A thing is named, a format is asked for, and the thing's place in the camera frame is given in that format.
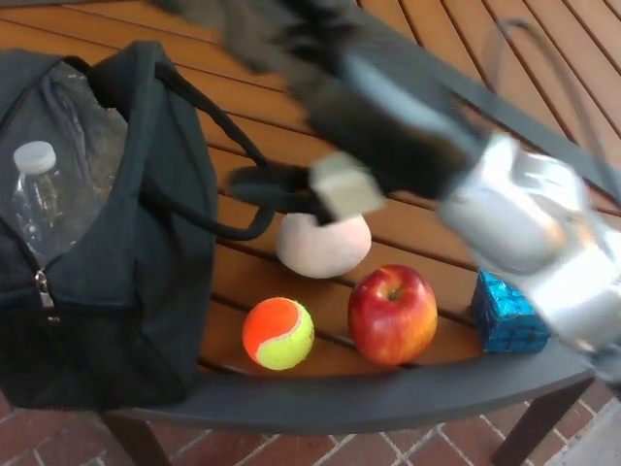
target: white ball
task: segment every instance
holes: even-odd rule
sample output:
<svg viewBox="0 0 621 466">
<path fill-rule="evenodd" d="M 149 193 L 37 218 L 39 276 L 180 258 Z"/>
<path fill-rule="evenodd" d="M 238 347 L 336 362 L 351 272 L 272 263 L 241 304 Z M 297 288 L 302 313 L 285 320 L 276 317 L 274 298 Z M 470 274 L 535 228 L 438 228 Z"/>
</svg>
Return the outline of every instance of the white ball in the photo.
<svg viewBox="0 0 621 466">
<path fill-rule="evenodd" d="M 277 239 L 280 262 L 311 279 L 329 279 L 354 269 L 371 248 L 371 230 L 356 216 L 326 226 L 308 214 L 287 214 Z"/>
</svg>

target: zipper pull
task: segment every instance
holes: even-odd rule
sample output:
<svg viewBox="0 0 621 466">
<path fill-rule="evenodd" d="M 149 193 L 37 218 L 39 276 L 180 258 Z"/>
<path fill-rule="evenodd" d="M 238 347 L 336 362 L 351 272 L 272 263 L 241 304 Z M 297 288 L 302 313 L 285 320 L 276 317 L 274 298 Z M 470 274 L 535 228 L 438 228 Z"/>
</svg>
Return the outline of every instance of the zipper pull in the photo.
<svg viewBox="0 0 621 466">
<path fill-rule="evenodd" d="M 35 275 L 35 282 L 37 282 L 37 286 L 39 287 L 39 294 L 41 295 L 41 303 L 43 304 L 44 309 L 53 309 L 54 302 L 49 295 L 48 290 L 48 278 L 43 270 L 40 270 Z"/>
</svg>

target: black cable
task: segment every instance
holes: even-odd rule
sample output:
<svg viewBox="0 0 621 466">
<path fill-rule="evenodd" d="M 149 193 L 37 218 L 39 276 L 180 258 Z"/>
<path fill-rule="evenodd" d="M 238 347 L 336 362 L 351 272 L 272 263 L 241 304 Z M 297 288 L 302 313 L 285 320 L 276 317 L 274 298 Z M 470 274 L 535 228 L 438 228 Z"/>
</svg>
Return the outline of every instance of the black cable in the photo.
<svg viewBox="0 0 621 466">
<path fill-rule="evenodd" d="M 584 102 L 580 98 L 577 87 L 572 82 L 570 78 L 570 73 L 568 69 L 564 66 L 564 60 L 556 53 L 556 50 L 545 40 L 545 36 L 541 31 L 539 31 L 534 25 L 530 24 L 525 19 L 521 18 L 509 18 L 499 21 L 497 23 L 498 30 L 496 33 L 500 33 L 500 38 L 497 41 L 493 39 L 489 42 L 491 49 L 488 50 L 487 56 L 488 61 L 486 63 L 487 69 L 489 70 L 489 81 L 490 86 L 493 91 L 493 102 L 488 107 L 493 109 L 498 105 L 498 86 L 500 80 L 500 68 L 501 68 L 501 58 L 502 52 L 505 44 L 509 40 L 509 29 L 510 27 L 517 27 L 519 29 L 524 30 L 527 35 L 535 42 L 538 46 L 539 50 L 543 53 L 545 58 L 549 61 L 550 65 L 554 69 L 555 74 L 558 76 L 561 85 L 563 86 L 565 92 L 567 93 L 570 101 L 573 104 L 573 108 L 575 109 L 575 113 L 578 117 L 578 120 L 585 132 L 587 138 L 587 144 L 589 146 L 589 150 L 595 155 L 594 160 L 597 164 L 597 169 L 602 176 L 603 181 L 607 184 L 608 194 L 614 198 L 614 201 L 617 207 L 621 207 L 621 192 L 619 191 L 619 186 L 615 180 L 614 175 L 610 170 L 610 165 L 607 163 L 605 158 L 604 148 L 600 144 L 600 140 L 597 137 L 595 129 L 593 128 L 593 124 L 591 123 L 591 118 L 588 116 L 586 111 L 586 107 L 584 106 Z"/>
</svg>

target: table leg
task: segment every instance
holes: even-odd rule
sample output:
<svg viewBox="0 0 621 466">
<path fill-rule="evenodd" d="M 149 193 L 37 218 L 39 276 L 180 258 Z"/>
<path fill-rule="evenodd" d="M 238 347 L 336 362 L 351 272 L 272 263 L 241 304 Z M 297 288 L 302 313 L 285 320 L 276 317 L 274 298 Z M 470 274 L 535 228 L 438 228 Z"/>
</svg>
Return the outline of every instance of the table leg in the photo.
<svg viewBox="0 0 621 466">
<path fill-rule="evenodd" d="M 119 466 L 172 466 L 144 420 L 110 413 L 85 413 L 82 419 Z"/>
<path fill-rule="evenodd" d="M 537 398 L 492 456 L 496 466 L 520 466 L 593 383 L 575 383 Z"/>
</svg>

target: red brick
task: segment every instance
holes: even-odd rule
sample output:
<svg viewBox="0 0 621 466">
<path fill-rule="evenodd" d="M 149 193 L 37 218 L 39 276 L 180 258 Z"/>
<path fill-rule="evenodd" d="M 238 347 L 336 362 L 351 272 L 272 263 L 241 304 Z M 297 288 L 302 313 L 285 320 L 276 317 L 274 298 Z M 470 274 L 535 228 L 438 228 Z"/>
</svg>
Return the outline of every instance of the red brick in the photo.
<svg viewBox="0 0 621 466">
<path fill-rule="evenodd" d="M 100 456 L 100 461 L 104 463 L 104 466 L 120 466 L 118 461 L 107 451 L 103 456 Z"/>
<path fill-rule="evenodd" d="M 33 449 L 71 420 L 69 413 L 17 411 L 0 422 L 0 464 Z"/>
<path fill-rule="evenodd" d="M 297 437 L 283 435 L 265 446 L 244 463 L 245 466 L 273 466 L 288 464 L 295 458 L 295 466 L 312 466 L 334 447 L 328 436 Z"/>
<path fill-rule="evenodd" d="M 467 466 L 468 463 L 440 435 L 435 435 L 409 457 L 416 466 Z"/>
<path fill-rule="evenodd" d="M 398 430 L 386 432 L 390 441 L 395 444 L 402 453 L 409 451 L 414 445 L 427 435 L 431 427 L 421 427 L 420 429 Z"/>
<path fill-rule="evenodd" d="M 263 444 L 261 434 L 210 432 L 207 436 L 175 458 L 175 466 L 232 466 Z"/>
<path fill-rule="evenodd" d="M 480 417 L 450 422 L 442 432 L 476 466 L 490 465 L 491 456 L 503 442 L 498 433 Z"/>
<path fill-rule="evenodd" d="M 84 463 L 82 466 L 101 466 L 101 460 L 99 457 L 93 458 L 87 463 Z"/>
<path fill-rule="evenodd" d="M 543 466 L 564 446 L 565 442 L 563 442 L 556 432 L 550 432 L 531 453 L 529 459 L 533 461 L 533 466 Z"/>
<path fill-rule="evenodd" d="M 344 434 L 344 435 L 333 435 L 334 439 L 337 442 L 342 442 L 343 440 L 345 440 L 347 437 L 349 437 L 349 435 L 351 434 Z"/>
<path fill-rule="evenodd" d="M 582 395 L 582 401 L 598 413 L 612 399 L 612 392 L 602 382 L 594 382 Z"/>
<path fill-rule="evenodd" d="M 507 408 L 489 413 L 485 415 L 485 417 L 494 424 L 494 427 L 503 432 L 503 434 L 508 435 L 517 421 L 526 413 L 527 409 L 528 407 L 525 403 L 518 403 L 517 405 L 511 405 Z"/>
<path fill-rule="evenodd" d="M 37 447 L 46 466 L 80 466 L 103 451 L 90 428 L 79 420 Z"/>
<path fill-rule="evenodd" d="M 593 415 L 580 403 L 576 403 L 556 424 L 556 428 L 567 440 L 580 432 L 591 422 Z"/>
<path fill-rule="evenodd" d="M 32 451 L 23 454 L 17 461 L 11 463 L 11 466 L 40 466 L 39 461 Z"/>
<path fill-rule="evenodd" d="M 155 434 L 155 437 L 157 437 L 162 449 L 164 449 L 169 456 L 176 453 L 180 448 L 185 447 L 193 440 L 196 440 L 205 432 L 203 429 L 192 429 L 180 425 L 165 424 L 163 422 L 153 422 L 150 428 L 153 434 Z"/>
<path fill-rule="evenodd" d="M 397 459 L 397 452 L 379 434 L 357 435 L 344 444 L 335 454 L 321 463 L 321 466 L 344 466 L 372 464 L 391 466 Z"/>
<path fill-rule="evenodd" d="M 11 405 L 9 404 L 7 399 L 4 397 L 4 395 L 0 393 L 0 419 L 4 419 L 12 411 L 13 409 L 11 408 Z"/>
</svg>

